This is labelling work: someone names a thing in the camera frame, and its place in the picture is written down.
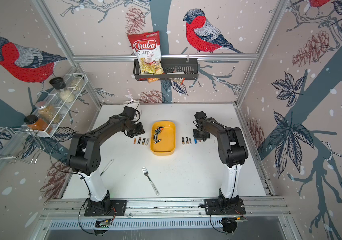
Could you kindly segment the yellow plastic storage box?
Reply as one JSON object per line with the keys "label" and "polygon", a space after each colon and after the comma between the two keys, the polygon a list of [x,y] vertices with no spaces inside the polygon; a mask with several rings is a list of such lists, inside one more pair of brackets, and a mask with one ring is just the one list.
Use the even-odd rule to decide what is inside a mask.
{"label": "yellow plastic storage box", "polygon": [[156,156],[172,155],[176,149],[176,125],[171,121],[155,122],[151,129],[150,150]]}

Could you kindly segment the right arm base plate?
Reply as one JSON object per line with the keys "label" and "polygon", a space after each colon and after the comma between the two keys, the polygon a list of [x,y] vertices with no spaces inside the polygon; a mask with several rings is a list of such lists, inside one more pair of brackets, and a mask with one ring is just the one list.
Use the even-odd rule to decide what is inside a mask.
{"label": "right arm base plate", "polygon": [[232,198],[224,200],[205,199],[206,215],[245,215],[246,209],[243,199]]}

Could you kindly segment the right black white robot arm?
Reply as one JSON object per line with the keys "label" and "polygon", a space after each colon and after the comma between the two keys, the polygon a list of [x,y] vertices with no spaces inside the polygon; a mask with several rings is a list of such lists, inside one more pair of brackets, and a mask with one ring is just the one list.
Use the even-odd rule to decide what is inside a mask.
{"label": "right black white robot arm", "polygon": [[243,200],[239,197],[239,177],[245,160],[249,157],[248,148],[242,130],[239,127],[227,127],[206,113],[195,113],[196,128],[194,139],[206,141],[211,136],[217,138],[221,162],[227,166],[219,196],[205,199],[203,204],[207,215],[243,215],[246,213]]}

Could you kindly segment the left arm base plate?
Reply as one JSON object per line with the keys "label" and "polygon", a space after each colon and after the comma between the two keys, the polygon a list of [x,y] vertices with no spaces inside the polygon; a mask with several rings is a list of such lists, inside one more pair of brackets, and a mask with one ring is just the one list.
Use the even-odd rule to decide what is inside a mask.
{"label": "left arm base plate", "polygon": [[94,202],[89,200],[85,207],[85,217],[102,217],[102,216],[124,216],[127,200],[106,200],[102,202]]}

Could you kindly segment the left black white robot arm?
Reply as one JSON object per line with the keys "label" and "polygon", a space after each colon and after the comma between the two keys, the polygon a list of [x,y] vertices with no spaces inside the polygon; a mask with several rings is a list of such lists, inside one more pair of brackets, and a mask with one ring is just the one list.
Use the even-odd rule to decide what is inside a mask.
{"label": "left black white robot arm", "polygon": [[114,214],[110,193],[105,187],[99,166],[101,163],[101,145],[114,134],[123,132],[134,138],[145,133],[142,123],[134,120],[137,110],[124,111],[114,115],[98,128],[73,136],[70,144],[67,165],[75,174],[80,174],[89,191],[86,216],[107,216]]}

